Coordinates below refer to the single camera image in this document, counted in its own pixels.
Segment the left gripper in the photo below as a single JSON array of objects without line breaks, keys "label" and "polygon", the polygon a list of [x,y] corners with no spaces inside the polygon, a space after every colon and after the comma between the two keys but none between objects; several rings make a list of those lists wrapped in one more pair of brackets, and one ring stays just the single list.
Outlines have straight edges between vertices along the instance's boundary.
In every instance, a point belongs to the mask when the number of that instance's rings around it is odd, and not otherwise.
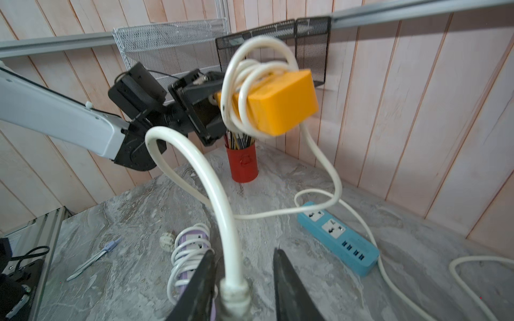
[{"label": "left gripper", "polygon": [[221,110],[214,95],[221,91],[224,73],[187,73],[168,86],[173,98],[169,127],[184,136],[195,132],[205,147],[212,146],[226,133]]}]

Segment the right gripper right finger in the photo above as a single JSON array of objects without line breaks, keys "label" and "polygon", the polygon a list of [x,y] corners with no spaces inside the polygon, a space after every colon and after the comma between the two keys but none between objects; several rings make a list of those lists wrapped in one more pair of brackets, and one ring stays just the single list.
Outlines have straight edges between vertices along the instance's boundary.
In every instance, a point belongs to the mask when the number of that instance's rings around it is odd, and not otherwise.
[{"label": "right gripper right finger", "polygon": [[277,320],[324,320],[286,253],[278,248],[273,272]]}]

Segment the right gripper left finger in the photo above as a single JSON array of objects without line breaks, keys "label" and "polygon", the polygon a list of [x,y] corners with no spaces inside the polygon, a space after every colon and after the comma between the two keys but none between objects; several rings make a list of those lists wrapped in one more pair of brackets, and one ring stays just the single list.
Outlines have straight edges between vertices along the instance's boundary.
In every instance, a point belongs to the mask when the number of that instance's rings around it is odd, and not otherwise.
[{"label": "right gripper left finger", "polygon": [[215,276],[216,263],[214,253],[208,250],[200,261],[190,283],[166,320],[215,320]]}]

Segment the teal power strip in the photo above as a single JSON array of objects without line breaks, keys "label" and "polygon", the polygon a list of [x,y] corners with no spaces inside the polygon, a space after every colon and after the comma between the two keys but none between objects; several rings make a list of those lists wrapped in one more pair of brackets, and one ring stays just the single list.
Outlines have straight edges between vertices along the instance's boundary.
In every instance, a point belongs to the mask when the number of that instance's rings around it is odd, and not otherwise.
[{"label": "teal power strip", "polygon": [[380,251],[325,210],[306,211],[297,221],[355,274],[365,277],[377,265]]}]

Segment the orange power strip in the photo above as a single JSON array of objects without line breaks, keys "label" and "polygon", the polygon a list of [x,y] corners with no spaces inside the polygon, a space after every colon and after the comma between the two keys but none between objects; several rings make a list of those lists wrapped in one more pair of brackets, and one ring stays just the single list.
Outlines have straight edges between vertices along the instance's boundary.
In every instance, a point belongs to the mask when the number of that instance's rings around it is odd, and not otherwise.
[{"label": "orange power strip", "polygon": [[258,131],[281,136],[319,109],[309,69],[271,74],[250,87],[247,117]]}]

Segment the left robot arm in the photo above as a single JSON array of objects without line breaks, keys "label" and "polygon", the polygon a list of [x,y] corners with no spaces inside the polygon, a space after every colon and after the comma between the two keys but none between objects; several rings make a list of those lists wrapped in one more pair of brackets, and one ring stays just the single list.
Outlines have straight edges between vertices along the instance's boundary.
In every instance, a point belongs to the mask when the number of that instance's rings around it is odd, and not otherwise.
[{"label": "left robot arm", "polygon": [[83,147],[135,171],[164,167],[170,139],[150,139],[163,127],[184,141],[198,135],[205,147],[226,133],[215,95],[222,72],[192,70],[163,88],[142,63],[123,72],[108,91],[129,117],[103,112],[1,67],[1,120]]}]

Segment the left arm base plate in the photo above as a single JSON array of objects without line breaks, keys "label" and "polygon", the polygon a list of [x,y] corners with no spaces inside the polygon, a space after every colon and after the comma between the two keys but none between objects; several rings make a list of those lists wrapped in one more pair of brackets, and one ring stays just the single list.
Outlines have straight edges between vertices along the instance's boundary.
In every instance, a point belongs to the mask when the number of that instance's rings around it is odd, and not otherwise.
[{"label": "left arm base plate", "polygon": [[1,269],[16,262],[10,274],[1,274],[1,319],[29,320],[48,246],[38,246],[14,257],[8,238],[1,238]]}]

